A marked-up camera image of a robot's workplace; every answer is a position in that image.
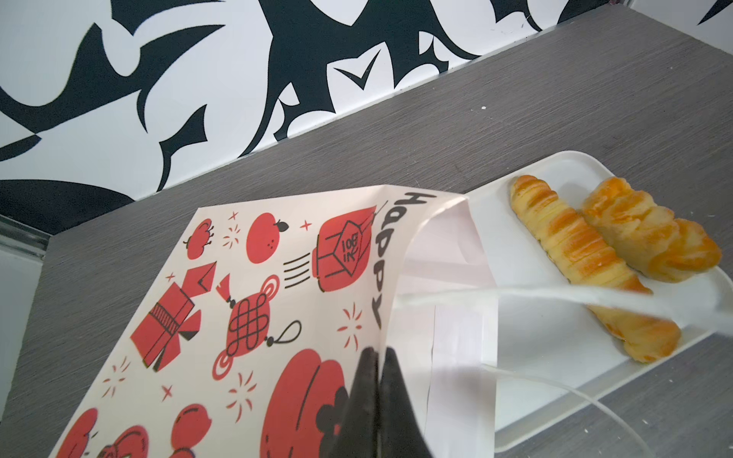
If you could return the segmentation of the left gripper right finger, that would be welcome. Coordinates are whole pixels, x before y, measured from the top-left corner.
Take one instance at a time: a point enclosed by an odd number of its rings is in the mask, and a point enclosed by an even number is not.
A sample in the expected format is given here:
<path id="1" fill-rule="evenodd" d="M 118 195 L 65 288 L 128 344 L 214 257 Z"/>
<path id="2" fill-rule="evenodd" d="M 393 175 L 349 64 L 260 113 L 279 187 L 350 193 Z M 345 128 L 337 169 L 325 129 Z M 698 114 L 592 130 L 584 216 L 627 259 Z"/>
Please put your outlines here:
<path id="1" fill-rule="evenodd" d="M 431 458 L 412 409 L 397 354 L 391 347 L 385 353 L 379 402 L 381 456 Z"/>

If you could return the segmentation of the red white paper bag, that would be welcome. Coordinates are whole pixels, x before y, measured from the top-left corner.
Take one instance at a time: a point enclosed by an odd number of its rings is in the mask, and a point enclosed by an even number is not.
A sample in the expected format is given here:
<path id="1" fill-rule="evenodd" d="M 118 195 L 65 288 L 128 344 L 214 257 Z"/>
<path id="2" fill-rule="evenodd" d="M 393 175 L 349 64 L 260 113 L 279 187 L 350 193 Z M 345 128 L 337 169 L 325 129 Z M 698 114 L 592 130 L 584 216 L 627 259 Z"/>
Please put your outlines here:
<path id="1" fill-rule="evenodd" d="M 399 356 L 429 399 L 451 328 L 483 319 L 408 294 L 491 286 L 466 196 L 377 185 L 200 208 L 55 457 L 325 457 L 359 361 Z"/>

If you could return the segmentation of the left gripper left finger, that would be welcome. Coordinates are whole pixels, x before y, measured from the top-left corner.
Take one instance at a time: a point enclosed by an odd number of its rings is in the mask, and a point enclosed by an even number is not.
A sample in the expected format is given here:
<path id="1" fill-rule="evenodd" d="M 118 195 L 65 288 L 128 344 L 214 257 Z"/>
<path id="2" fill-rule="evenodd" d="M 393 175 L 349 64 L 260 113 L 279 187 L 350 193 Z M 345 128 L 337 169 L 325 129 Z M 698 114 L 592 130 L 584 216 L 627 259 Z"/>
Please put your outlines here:
<path id="1" fill-rule="evenodd" d="M 360 356 L 346 413 L 329 457 L 376 457 L 378 455 L 379 355 L 366 347 Z"/>

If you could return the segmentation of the long striped fake bread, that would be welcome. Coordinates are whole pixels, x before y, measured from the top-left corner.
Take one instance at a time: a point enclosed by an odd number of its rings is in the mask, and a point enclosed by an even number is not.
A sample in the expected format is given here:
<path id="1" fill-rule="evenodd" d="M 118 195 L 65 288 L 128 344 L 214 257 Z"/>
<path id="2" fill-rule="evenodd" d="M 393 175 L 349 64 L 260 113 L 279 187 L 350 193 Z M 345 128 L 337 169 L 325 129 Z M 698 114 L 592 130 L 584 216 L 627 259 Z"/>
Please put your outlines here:
<path id="1" fill-rule="evenodd" d="M 652 293 L 601 233 L 542 179 L 531 175 L 515 179 L 510 205 L 570 284 Z M 681 330 L 672 321 L 598 305 L 588 309 L 639 363 L 671 356 L 681 339 Z"/>

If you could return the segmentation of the twisted fake bread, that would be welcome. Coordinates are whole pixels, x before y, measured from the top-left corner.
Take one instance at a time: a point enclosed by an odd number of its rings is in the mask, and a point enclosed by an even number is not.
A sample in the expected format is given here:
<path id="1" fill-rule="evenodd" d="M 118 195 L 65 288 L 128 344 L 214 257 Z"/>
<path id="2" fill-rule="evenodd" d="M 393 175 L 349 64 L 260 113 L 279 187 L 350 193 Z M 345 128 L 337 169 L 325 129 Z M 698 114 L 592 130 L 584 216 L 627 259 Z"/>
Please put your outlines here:
<path id="1" fill-rule="evenodd" d="M 620 177 L 603 181 L 580 211 L 626 263 L 653 280 L 677 284 L 722 260 L 702 225 L 676 217 Z"/>

